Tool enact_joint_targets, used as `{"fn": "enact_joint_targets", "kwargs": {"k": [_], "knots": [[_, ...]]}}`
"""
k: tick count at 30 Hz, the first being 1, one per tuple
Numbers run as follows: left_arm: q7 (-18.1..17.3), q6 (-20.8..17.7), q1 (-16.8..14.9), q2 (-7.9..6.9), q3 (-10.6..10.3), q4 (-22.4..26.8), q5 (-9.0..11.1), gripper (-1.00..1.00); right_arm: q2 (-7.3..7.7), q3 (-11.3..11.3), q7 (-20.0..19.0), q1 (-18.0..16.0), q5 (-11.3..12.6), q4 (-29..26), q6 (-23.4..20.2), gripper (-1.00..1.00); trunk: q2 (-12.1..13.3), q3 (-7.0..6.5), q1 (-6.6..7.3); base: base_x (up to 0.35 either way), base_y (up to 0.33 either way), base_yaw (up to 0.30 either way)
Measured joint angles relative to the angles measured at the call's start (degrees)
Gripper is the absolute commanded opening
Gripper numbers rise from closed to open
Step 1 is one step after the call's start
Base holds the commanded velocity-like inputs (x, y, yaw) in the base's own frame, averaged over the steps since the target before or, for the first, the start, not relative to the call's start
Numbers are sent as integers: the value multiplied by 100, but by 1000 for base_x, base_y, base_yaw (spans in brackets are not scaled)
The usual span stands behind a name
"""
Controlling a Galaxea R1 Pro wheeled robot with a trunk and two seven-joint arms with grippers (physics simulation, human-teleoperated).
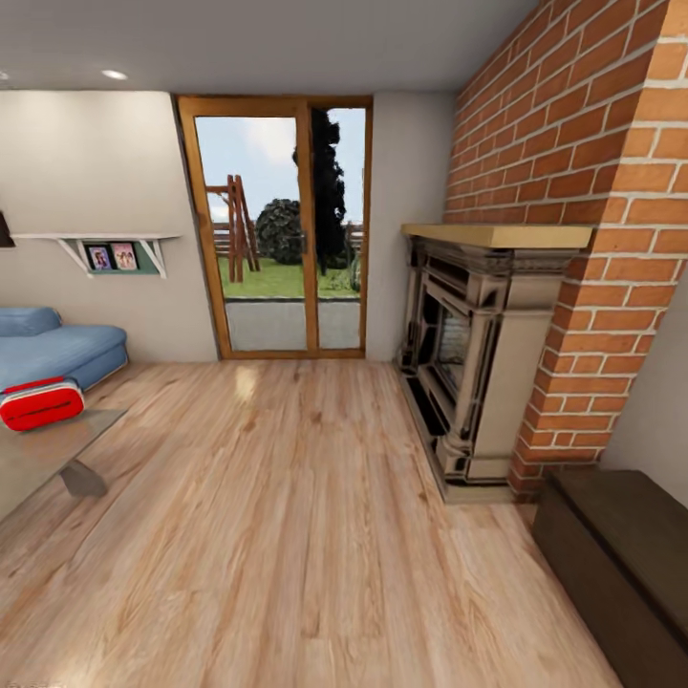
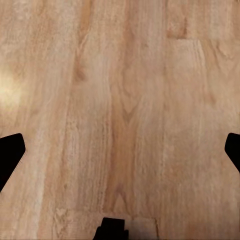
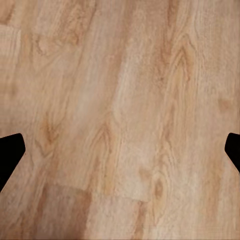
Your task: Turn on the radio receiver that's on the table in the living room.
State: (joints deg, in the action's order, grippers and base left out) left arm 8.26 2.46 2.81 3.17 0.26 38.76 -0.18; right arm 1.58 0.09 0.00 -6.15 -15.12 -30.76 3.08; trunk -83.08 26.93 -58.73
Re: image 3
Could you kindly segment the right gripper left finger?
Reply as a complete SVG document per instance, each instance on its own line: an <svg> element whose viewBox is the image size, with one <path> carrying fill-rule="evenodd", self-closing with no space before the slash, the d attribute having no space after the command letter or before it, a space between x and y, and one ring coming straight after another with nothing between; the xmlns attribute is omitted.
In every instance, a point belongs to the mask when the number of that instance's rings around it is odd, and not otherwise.
<svg viewBox="0 0 240 240"><path fill-rule="evenodd" d="M0 138L0 192L25 152L26 146L21 133Z"/></svg>

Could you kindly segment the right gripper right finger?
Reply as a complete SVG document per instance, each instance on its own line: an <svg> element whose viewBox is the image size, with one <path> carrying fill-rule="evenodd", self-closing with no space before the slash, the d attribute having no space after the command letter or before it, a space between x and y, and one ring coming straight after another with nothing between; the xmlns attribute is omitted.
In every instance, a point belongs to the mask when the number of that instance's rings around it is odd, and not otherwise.
<svg viewBox="0 0 240 240"><path fill-rule="evenodd" d="M229 133L224 150L240 172L240 134Z"/></svg>

